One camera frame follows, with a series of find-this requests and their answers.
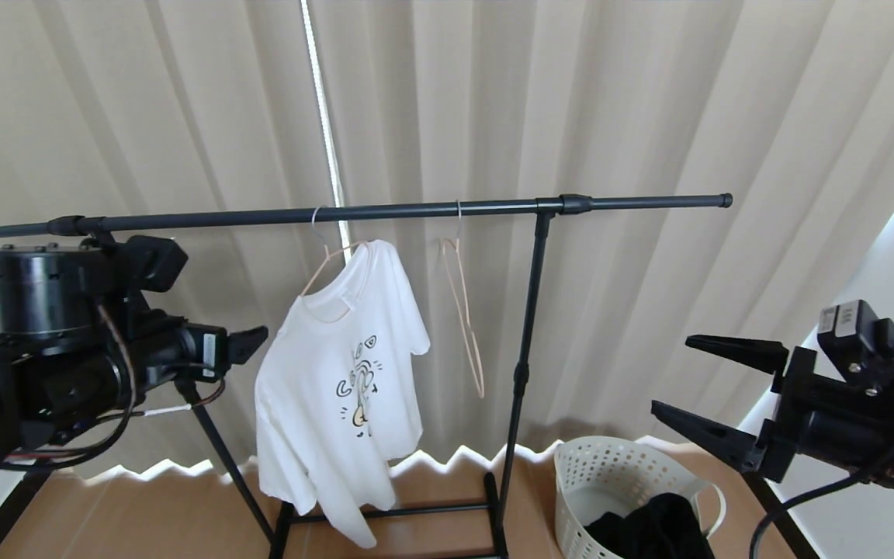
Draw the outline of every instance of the wooden floor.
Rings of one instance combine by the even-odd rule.
[[[714,481],[727,495],[723,527],[710,538],[716,556],[741,558],[754,525],[764,514],[738,474],[694,446],[663,448],[689,470]],[[496,459],[493,470],[501,470]],[[416,460],[395,477],[404,505],[440,505],[483,498],[485,468],[468,457],[455,457],[440,473]],[[246,474],[258,501],[272,521],[280,503],[260,495],[256,471]],[[706,495],[706,517],[716,517],[714,495]],[[553,537],[554,470],[550,454],[521,452],[515,461],[506,535],[515,559],[560,559]],[[485,512],[451,512],[370,521],[377,545],[359,549],[328,524],[293,527],[286,559],[350,557],[433,558],[464,552],[490,552]],[[234,486],[206,471],[188,475],[168,470],[152,480],[131,474],[85,482],[72,474],[55,474],[20,518],[0,547],[0,559],[245,558],[266,557],[269,544]],[[791,559],[777,530],[765,538],[763,559]]]

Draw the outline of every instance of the robotic arm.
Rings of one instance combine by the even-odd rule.
[[[661,402],[664,424],[740,473],[781,481],[797,453],[894,489],[894,323],[863,300],[823,309],[817,340],[843,380],[813,374],[816,351],[777,341],[689,336],[685,345],[774,376],[774,417],[758,435]]]
[[[35,466],[47,470],[91,460],[167,382],[184,383],[187,397],[196,381],[219,382],[213,396],[221,393],[224,375],[251,358],[267,328],[228,334],[149,308],[141,291],[170,290],[187,261],[170,238],[145,236],[0,248],[0,468],[32,468],[10,461],[22,457],[49,457]],[[102,443],[43,449],[109,420],[120,424]]]

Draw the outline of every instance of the curtain fold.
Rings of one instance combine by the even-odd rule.
[[[652,399],[739,421],[768,379],[684,337],[798,343],[894,209],[894,2],[309,8],[348,205],[733,193],[729,210],[553,221],[521,422],[537,450],[670,438]],[[0,225],[333,204],[298,2],[0,3]],[[532,216],[462,219],[485,400],[437,242],[457,219],[350,227],[398,247],[433,341],[415,360],[422,448],[492,456]],[[336,247],[336,227],[318,229]],[[155,307],[230,329],[273,334],[322,258],[305,226],[153,233],[189,253]],[[255,451],[258,364],[210,407],[238,461]],[[177,403],[162,387],[147,404]],[[209,456],[191,416],[161,416],[82,473]]]

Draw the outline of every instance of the white t-shirt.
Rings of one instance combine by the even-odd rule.
[[[423,428],[412,355],[430,340],[395,248],[359,245],[329,286],[299,297],[255,383],[258,468],[266,495],[299,514],[318,500],[330,524],[376,544],[361,505],[395,505],[388,460]]]

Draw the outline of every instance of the hanger hook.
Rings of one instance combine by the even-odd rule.
[[[461,201],[458,200],[457,201],[457,234],[455,234],[455,236],[454,236],[454,238],[457,238],[457,240],[460,240],[460,238],[461,238],[461,223],[463,222],[463,220],[464,220],[464,218],[463,218],[463,216],[461,216]]]
[[[329,254],[330,249],[326,245],[326,237],[323,237],[323,234],[316,231],[316,213],[320,211],[320,208],[326,208],[326,206],[316,206],[316,209],[313,210],[313,218],[309,220],[309,224],[313,227],[313,234],[315,234],[316,237],[319,237],[320,243],[323,244],[323,248],[325,248]]]

